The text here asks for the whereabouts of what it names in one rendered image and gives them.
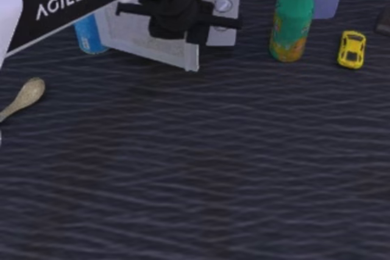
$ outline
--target wooden spoon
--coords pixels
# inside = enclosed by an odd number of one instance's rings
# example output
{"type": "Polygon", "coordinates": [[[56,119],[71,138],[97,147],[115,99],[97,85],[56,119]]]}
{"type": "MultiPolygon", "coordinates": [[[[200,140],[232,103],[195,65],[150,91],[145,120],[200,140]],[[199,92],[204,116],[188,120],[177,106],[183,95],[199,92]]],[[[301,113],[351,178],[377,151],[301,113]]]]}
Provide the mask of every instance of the wooden spoon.
{"type": "Polygon", "coordinates": [[[15,100],[2,112],[0,112],[0,123],[9,116],[24,108],[38,102],[45,91],[45,84],[39,77],[28,80],[16,96],[15,100]]]}

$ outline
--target bottle label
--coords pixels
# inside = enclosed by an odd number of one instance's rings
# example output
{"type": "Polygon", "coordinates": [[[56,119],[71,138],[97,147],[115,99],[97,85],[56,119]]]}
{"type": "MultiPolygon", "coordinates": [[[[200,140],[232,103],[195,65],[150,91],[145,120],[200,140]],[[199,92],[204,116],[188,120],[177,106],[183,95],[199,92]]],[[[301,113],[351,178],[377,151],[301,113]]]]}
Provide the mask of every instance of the bottle label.
{"type": "Polygon", "coordinates": [[[274,14],[270,50],[273,56],[285,62],[298,60],[304,50],[311,25],[311,17],[297,19],[274,14]]]}

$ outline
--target blue can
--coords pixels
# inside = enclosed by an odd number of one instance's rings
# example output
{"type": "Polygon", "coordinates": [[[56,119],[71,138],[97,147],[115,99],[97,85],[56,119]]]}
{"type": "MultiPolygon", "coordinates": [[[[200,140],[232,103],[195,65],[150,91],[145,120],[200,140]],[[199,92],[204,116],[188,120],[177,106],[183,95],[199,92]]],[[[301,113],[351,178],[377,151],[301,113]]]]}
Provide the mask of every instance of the blue can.
{"type": "Polygon", "coordinates": [[[100,40],[95,15],[92,14],[74,24],[80,49],[87,54],[100,54],[108,50],[100,40]]]}

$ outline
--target toy car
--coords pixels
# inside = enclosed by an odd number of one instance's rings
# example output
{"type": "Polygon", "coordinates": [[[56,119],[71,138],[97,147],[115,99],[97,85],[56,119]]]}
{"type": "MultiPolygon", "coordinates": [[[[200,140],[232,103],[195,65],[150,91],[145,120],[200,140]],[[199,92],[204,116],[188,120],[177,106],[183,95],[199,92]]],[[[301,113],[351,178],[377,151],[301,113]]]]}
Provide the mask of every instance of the toy car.
{"type": "Polygon", "coordinates": [[[359,69],[364,63],[364,50],[366,37],[354,30],[346,30],[342,33],[338,55],[338,63],[350,69],[359,69]]]}

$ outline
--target table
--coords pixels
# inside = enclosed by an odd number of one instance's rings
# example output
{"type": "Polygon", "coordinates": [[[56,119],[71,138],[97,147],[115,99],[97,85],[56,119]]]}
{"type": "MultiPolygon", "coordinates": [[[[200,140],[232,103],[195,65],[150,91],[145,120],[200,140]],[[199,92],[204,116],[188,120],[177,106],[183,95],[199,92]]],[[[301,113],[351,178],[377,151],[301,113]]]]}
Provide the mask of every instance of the table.
{"type": "Polygon", "coordinates": [[[342,0],[304,58],[267,52],[275,0],[243,0],[233,49],[198,73],[110,51],[72,28],[6,60],[0,106],[28,78],[45,98],[2,125],[4,260],[387,260],[386,0],[342,0]],[[344,29],[366,64],[336,63],[344,29]]]}

